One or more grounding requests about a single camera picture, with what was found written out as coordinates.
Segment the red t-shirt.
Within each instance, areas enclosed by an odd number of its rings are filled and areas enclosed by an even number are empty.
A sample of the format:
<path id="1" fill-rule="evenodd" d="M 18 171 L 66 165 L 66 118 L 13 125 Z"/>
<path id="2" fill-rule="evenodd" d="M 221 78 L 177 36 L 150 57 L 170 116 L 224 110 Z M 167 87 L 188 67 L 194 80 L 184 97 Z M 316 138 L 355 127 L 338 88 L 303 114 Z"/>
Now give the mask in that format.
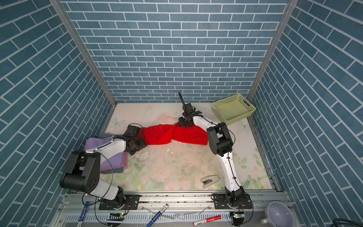
<path id="1" fill-rule="evenodd" d="M 198 126 L 180 127 L 178 123 L 142 128 L 139 137 L 142 137 L 147 145 L 165 145 L 171 143 L 172 140 L 203 146 L 208 144 L 208 136 L 203 129 Z"/>

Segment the pale green plastic basket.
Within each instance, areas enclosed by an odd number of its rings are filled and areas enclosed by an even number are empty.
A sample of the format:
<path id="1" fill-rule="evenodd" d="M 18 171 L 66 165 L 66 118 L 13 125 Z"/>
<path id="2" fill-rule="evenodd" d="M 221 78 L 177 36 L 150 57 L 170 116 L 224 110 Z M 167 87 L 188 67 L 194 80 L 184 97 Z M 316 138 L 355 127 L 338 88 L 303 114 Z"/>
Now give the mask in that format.
<path id="1" fill-rule="evenodd" d="M 219 121 L 224 122 L 226 125 L 250 117 L 256 111 L 256 107 L 241 94 L 216 101 L 212 104 L 211 109 Z"/>

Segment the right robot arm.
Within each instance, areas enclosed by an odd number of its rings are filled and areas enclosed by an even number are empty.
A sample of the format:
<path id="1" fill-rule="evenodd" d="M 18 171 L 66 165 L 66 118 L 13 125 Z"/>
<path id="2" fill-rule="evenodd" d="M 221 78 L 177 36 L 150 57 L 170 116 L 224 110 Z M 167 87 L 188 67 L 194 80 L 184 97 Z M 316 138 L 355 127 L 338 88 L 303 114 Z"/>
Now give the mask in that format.
<path id="1" fill-rule="evenodd" d="M 225 182 L 226 200 L 230 207 L 241 207 L 248 200 L 240 183 L 233 163 L 233 140 L 225 123 L 215 123 L 197 111 L 192 104 L 182 103 L 182 117 L 178 119 L 180 127 L 198 126 L 208 136 L 208 144 L 213 154 L 217 155 Z"/>

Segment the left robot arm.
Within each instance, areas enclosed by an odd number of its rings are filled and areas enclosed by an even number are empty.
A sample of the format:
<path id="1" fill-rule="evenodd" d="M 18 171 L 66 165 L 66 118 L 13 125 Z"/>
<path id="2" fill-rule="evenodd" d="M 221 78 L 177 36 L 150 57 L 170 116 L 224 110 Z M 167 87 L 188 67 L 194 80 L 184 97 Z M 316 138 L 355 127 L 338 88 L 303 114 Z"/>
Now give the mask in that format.
<path id="1" fill-rule="evenodd" d="M 123 135 L 88 139 L 84 150 L 75 150 L 68 157 L 60 187 L 94 196 L 102 210 L 130 209 L 123 189 L 100 176 L 123 172 L 128 156 L 147 146 L 144 132 L 141 125 L 130 124 Z"/>

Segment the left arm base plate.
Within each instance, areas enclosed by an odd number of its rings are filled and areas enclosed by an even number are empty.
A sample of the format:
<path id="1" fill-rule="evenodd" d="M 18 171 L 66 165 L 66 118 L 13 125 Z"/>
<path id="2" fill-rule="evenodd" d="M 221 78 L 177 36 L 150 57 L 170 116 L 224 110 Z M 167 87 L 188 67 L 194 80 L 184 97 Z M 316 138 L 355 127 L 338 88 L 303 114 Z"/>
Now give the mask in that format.
<path id="1" fill-rule="evenodd" d="M 123 198 L 116 196 L 113 201 L 101 200 L 99 210 L 101 211 L 129 211 L 137 210 L 140 202 L 139 194 L 124 194 Z"/>

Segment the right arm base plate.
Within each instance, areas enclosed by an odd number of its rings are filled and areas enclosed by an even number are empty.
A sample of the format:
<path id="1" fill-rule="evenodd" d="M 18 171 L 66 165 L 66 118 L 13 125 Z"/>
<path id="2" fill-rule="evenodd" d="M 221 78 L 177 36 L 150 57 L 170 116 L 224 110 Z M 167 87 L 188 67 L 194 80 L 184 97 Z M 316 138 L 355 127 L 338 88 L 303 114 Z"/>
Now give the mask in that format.
<path id="1" fill-rule="evenodd" d="M 214 207 L 216 210 L 225 210 L 225 209 L 252 209 L 252 201 L 250 199 L 249 194 L 245 194 L 244 198 L 233 205 L 229 204 L 226 198 L 226 194 L 211 194 L 210 195 Z"/>

